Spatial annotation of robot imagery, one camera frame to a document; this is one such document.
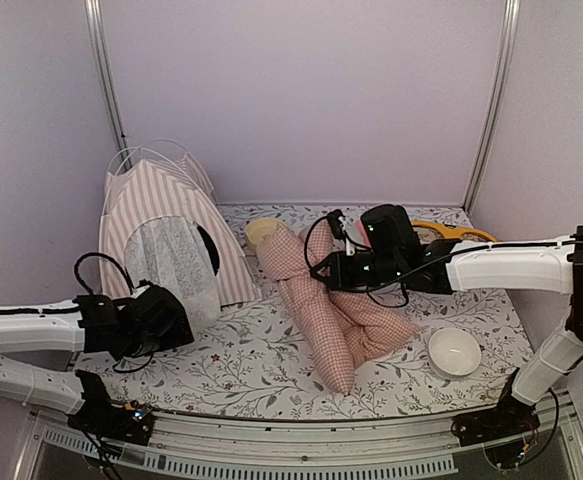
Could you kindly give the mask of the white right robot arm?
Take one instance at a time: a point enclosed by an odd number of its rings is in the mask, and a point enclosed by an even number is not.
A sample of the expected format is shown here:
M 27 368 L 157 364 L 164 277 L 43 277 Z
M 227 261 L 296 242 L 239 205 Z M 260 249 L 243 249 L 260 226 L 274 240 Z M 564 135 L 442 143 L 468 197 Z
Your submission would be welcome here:
M 422 245 L 406 210 L 380 205 L 363 213 L 364 243 L 351 239 L 344 215 L 335 210 L 326 221 L 344 241 L 312 275 L 327 271 L 329 289 L 372 294 L 393 285 L 405 291 L 452 294 L 475 289 L 548 291 L 569 296 L 562 324 L 539 351 L 508 379 L 488 427 L 508 436 L 523 424 L 527 411 L 583 359 L 583 226 L 572 235 L 523 242 L 475 242 L 438 239 Z

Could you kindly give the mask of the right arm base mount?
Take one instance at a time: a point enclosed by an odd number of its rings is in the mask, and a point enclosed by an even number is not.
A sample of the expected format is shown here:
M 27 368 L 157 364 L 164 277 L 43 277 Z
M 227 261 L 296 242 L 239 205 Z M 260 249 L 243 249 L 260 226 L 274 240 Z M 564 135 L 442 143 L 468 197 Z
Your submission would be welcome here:
M 456 415 L 452 419 L 451 433 L 461 446 L 469 446 L 532 432 L 539 426 L 540 420 L 533 407 L 495 406 Z

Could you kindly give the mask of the cream pet bowl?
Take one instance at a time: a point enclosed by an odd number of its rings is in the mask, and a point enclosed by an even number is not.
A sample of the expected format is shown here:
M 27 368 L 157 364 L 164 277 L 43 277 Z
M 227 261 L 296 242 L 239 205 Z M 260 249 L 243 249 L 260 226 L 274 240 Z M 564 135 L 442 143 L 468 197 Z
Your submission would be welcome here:
M 268 237 L 273 235 L 279 228 L 286 224 L 276 218 L 260 218 L 250 222 L 245 228 L 245 238 L 247 246 L 252 253 Z

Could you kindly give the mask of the yellow double bowl stand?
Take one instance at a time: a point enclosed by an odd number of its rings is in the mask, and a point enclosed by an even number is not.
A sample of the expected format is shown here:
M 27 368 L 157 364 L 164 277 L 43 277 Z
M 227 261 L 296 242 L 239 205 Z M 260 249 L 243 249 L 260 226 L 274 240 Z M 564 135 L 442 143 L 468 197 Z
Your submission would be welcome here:
M 439 239 L 460 239 L 473 240 L 485 242 L 497 242 L 497 239 L 482 230 L 462 227 L 458 225 L 449 225 L 443 223 L 426 222 L 426 221 L 412 221 L 411 225 L 414 228 L 426 229 L 434 232 Z

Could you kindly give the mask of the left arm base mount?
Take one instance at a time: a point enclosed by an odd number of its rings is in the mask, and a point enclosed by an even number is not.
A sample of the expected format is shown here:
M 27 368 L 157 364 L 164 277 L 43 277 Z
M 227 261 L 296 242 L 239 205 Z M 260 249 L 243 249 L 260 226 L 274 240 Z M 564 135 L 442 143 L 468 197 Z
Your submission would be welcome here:
M 93 437 L 140 446 L 149 444 L 155 423 L 153 408 L 137 401 L 122 406 L 87 400 L 77 413 L 67 418 L 70 428 Z

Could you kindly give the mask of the pink gingham cushion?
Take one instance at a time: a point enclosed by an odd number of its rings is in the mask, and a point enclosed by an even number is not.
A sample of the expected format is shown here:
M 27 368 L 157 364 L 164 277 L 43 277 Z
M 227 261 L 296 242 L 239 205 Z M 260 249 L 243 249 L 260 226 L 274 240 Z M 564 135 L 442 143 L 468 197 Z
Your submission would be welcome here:
M 408 346 L 419 328 L 365 295 L 333 292 L 313 279 L 309 267 L 325 259 L 333 247 L 325 224 L 310 236 L 278 224 L 257 245 L 256 255 L 307 341 L 318 376 L 329 390 L 347 394 L 354 387 L 357 368 Z

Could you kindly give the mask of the white tent pole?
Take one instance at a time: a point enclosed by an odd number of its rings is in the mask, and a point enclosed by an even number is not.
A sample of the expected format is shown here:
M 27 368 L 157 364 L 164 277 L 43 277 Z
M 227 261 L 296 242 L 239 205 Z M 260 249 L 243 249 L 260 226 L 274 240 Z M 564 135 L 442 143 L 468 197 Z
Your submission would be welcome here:
M 123 148 L 109 160 L 106 171 L 113 176 L 119 175 L 128 171 L 144 157 L 161 163 L 172 162 L 182 168 L 187 167 L 193 180 L 214 202 L 217 201 L 216 188 L 202 163 L 187 147 L 175 140 L 158 138 Z

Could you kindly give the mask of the pink round pet bowl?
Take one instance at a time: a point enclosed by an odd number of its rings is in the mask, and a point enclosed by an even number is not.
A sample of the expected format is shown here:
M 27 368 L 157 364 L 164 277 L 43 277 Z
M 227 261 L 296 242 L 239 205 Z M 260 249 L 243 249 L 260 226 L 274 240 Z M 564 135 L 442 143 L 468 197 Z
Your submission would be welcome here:
M 368 239 L 368 236 L 367 236 L 367 233 L 366 233 L 366 230 L 365 230 L 363 223 L 360 220 L 358 220 L 355 223 L 355 227 L 356 227 L 356 230 L 359 234 L 360 239 L 362 240 L 362 244 L 369 247 L 370 241 Z

